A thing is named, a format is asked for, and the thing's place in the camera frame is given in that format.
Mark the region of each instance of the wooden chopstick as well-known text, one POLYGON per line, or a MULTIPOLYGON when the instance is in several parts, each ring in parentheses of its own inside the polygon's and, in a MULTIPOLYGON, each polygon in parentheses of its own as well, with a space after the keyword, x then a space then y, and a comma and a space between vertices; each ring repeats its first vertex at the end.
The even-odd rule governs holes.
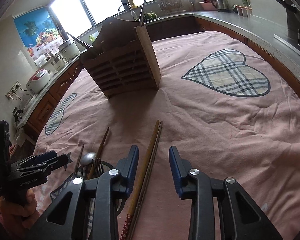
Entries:
POLYGON ((146 190, 148 188, 149 181, 150 181, 150 176, 151 176, 151 172, 152 172, 152 168, 153 168, 153 164, 154 164, 154 158, 155 158, 155 155, 157 153, 159 139, 160 139, 160 135, 161 135, 161 129, 162 129, 162 121, 160 122, 160 125, 159 125, 157 138, 155 140, 155 144, 154 144, 154 148, 153 148, 153 151, 152 151, 150 163, 149 163, 149 166, 147 168, 146 176, 145 176, 142 188, 141 188, 141 192, 140 192, 140 196, 139 196, 138 203, 137 203, 137 206, 136 206, 136 210, 135 210, 135 212, 133 214, 133 217, 132 217, 132 221, 131 221, 130 230, 129 230, 129 233, 128 233, 127 240, 132 239, 134 230, 135 230, 136 225, 137 225, 137 221, 138 221, 138 217, 139 217, 139 214, 140 214, 141 206, 142 206, 142 203, 143 203, 143 200, 144 200, 144 197, 145 197, 145 193, 146 193, 146 190))
POLYGON ((84 144, 82 144, 82 147, 81 147, 81 151, 80 151, 79 157, 78 157, 77 162, 76 162, 75 167, 74 167, 74 171, 73 171, 72 178, 74 178, 75 176, 77 176, 78 167, 79 167, 79 163, 80 163, 80 160, 81 160, 83 148, 84 148, 84 144))
POLYGON ((140 191, 141 191, 141 188, 142 188, 143 181, 144 181, 145 176, 146 176, 146 171, 147 171, 147 168, 148 168, 148 165, 149 165, 149 162, 150 162, 150 158, 151 158, 152 150, 153 150, 153 147, 154 147, 155 139, 156 139, 157 134, 158 134, 159 123, 160 123, 159 120, 157 120, 157 122, 155 123, 155 127, 154 127, 154 130, 153 130, 153 133, 152 133, 152 136, 151 136, 151 139, 150 139, 150 143, 149 143, 149 146, 148 146, 148 149, 147 149, 147 152, 146 152, 146 157, 145 157, 143 165, 141 167, 141 172, 140 172, 140 175, 139 175, 139 178, 138 178, 137 186, 134 189, 134 194, 133 194, 133 197, 132 197, 132 201, 131 201, 131 204, 130 204, 130 207, 129 207, 129 210, 128 210, 128 215, 131 215, 131 216, 133 216, 133 214, 136 210, 138 198, 139 198, 139 195, 140 195, 140 191))
POLYGON ((129 229, 130 229, 130 222, 133 218, 133 215, 134 215, 136 207, 137 207, 137 203, 138 203, 138 199, 139 199, 139 196, 140 196, 141 188, 142 188, 142 185, 144 183, 144 179, 145 179, 145 176, 146 176, 146 171, 148 169, 150 159, 151 159, 151 155, 152 155, 152 152, 153 152, 153 149, 154 149, 154 144, 155 144, 155 141, 156 141, 156 138, 157 138, 157 135, 158 135, 159 124, 160 124, 160 121, 157 120, 157 122, 155 123, 155 126, 154 126, 154 130, 152 132, 152 136, 151 136, 151 139, 150 139, 150 143, 149 143, 149 146, 148 146, 148 149, 147 149, 147 152, 146 152, 146 156, 145 156, 143 165, 141 167, 140 175, 138 177, 138 182, 136 184, 136 187, 133 189, 134 194, 133 194, 133 197, 132 197, 132 200, 131 200, 131 203, 130 203, 130 207, 129 207, 128 214, 127 214, 127 219, 125 221, 123 231, 122 231, 121 236, 120 236, 120 240, 125 240, 127 235, 128 235, 127 233, 129 232, 129 229))
MULTIPOLYGON (((94 158, 95 160, 101 157, 101 153, 102 153, 103 146, 104 146, 104 143, 105 143, 105 141, 106 141, 106 138, 107 138, 107 135, 108 135, 109 129, 110 129, 110 128, 108 127, 108 128, 107 128, 107 130, 106 130, 106 133, 105 133, 105 135, 103 136, 103 139, 102 139, 102 141, 101 141, 101 143, 100 143, 100 146, 99 146, 99 149, 98 149, 98 151, 97 151, 96 157, 94 158)), ((91 167, 91 169, 90 169, 90 172, 89 172, 89 175, 88 175, 88 178, 87 178, 87 179, 92 179, 92 177, 93 177, 93 171, 94 171, 94 168, 93 168, 93 167, 91 167)))

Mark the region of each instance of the bottle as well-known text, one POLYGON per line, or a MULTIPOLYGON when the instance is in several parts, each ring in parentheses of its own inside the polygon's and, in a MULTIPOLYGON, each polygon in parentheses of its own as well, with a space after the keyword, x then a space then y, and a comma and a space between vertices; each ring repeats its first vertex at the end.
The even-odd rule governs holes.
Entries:
POLYGON ((242 0, 243 6, 249 7, 249 1, 248 0, 242 0))
POLYGON ((128 0, 128 2, 129 2, 132 9, 137 8, 137 6, 135 5, 133 0, 128 0))

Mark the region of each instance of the power outlet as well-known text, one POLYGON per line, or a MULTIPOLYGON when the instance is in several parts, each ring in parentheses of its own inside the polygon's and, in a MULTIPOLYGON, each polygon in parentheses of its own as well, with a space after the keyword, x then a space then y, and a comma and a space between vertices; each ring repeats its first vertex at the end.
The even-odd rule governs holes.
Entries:
POLYGON ((18 88, 20 87, 20 82, 17 81, 13 87, 9 90, 9 92, 6 94, 7 99, 10 100, 10 98, 13 96, 13 94, 18 90, 18 88))

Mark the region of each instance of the metal screw cap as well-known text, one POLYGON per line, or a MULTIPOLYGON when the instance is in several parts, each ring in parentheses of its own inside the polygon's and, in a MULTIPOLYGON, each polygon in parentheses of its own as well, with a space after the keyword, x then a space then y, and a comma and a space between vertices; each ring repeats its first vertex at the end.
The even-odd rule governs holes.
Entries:
POLYGON ((73 184, 80 184, 82 182, 82 178, 81 177, 76 177, 72 180, 73 184))
POLYGON ((226 182, 228 182, 229 184, 234 184, 235 183, 235 179, 232 177, 228 177, 226 178, 226 182))
POLYGON ((119 171, 116 169, 109 170, 109 174, 112 176, 117 175, 118 173, 119 173, 119 171))
POLYGON ((190 174, 192 174, 192 175, 198 175, 199 173, 200 173, 200 171, 197 170, 197 169, 191 169, 190 170, 190 174))

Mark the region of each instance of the kitchen counter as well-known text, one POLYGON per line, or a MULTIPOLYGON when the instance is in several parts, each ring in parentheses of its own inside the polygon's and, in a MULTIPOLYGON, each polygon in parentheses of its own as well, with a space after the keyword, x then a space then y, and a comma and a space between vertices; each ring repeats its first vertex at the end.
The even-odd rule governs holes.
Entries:
POLYGON ((248 38, 283 63, 300 81, 300 49, 297 46, 291 48, 276 39, 274 35, 285 41, 289 40, 288 30, 273 22, 256 17, 241 17, 234 13, 197 11, 160 17, 146 23, 146 26, 170 19, 191 16, 219 24, 248 38))
POLYGON ((44 95, 49 91, 49 89, 53 86, 53 84, 58 80, 58 78, 60 78, 66 71, 67 69, 69 69, 73 63, 75 63, 78 59, 79 59, 78 55, 77 57, 73 58, 72 60, 70 60, 60 71, 58 71, 51 80, 49 80, 49 83, 43 88, 43 90, 36 95, 36 98, 34 100, 34 103, 27 109, 27 111, 25 112, 25 114, 22 116, 22 119, 20 120, 20 122, 18 122, 17 128, 20 129, 22 127, 24 127, 24 125, 26 124, 26 122, 28 121, 29 117, 31 116, 33 110, 36 108, 36 106, 38 105, 38 103, 40 102, 40 100, 44 97, 44 95))

